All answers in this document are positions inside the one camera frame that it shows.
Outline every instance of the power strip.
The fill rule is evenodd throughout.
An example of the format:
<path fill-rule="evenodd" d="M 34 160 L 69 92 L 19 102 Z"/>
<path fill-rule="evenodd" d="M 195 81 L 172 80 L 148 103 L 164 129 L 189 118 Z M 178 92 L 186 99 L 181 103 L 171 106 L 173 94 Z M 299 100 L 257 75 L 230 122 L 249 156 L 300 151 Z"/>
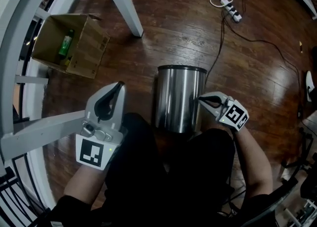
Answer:
<path fill-rule="evenodd" d="M 242 20 L 242 16 L 228 0 L 221 0 L 220 2 L 222 5 L 225 5 L 224 8 L 229 12 L 236 23 Z"/>

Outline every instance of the forearm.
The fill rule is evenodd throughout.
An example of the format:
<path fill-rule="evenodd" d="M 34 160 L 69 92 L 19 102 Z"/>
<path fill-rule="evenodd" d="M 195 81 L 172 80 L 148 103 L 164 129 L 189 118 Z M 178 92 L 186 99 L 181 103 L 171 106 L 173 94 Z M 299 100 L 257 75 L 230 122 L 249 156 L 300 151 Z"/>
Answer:
<path fill-rule="evenodd" d="M 82 165 L 68 182 L 64 195 L 72 196 L 84 203 L 92 205 L 105 181 L 107 168 L 98 170 Z"/>
<path fill-rule="evenodd" d="M 247 196 L 270 194 L 273 190 L 272 169 L 265 153 L 246 127 L 235 132 L 235 137 Z"/>

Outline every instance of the bottle label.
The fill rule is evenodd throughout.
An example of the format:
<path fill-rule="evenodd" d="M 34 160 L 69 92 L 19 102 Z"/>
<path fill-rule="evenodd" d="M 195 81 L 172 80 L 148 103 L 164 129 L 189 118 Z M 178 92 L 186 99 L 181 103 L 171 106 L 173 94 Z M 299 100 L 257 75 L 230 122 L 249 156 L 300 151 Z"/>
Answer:
<path fill-rule="evenodd" d="M 59 55 L 63 55 L 63 56 L 67 55 L 71 40 L 72 40 L 71 37 L 65 36 L 64 41 L 61 44 L 61 47 L 60 47 L 59 52 L 58 52 Z"/>

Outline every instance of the person's right arm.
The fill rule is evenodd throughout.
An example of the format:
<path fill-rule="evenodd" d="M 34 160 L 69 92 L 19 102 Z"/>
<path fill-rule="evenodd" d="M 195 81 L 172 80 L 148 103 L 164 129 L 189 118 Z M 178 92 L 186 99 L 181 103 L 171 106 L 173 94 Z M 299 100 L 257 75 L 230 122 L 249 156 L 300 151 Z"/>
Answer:
<path fill-rule="evenodd" d="M 246 198 L 273 191 L 271 165 L 261 147 L 244 126 L 234 132 L 243 177 L 246 182 Z"/>

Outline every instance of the person's left arm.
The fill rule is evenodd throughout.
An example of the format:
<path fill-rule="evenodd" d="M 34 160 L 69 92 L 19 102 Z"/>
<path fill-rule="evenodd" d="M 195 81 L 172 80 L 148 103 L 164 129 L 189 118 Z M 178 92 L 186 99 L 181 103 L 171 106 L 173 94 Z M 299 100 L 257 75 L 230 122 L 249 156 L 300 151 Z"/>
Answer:
<path fill-rule="evenodd" d="M 62 223 L 64 227 L 84 226 L 105 181 L 107 170 L 82 165 L 65 187 L 64 196 L 38 226 L 51 227 L 51 222 Z"/>

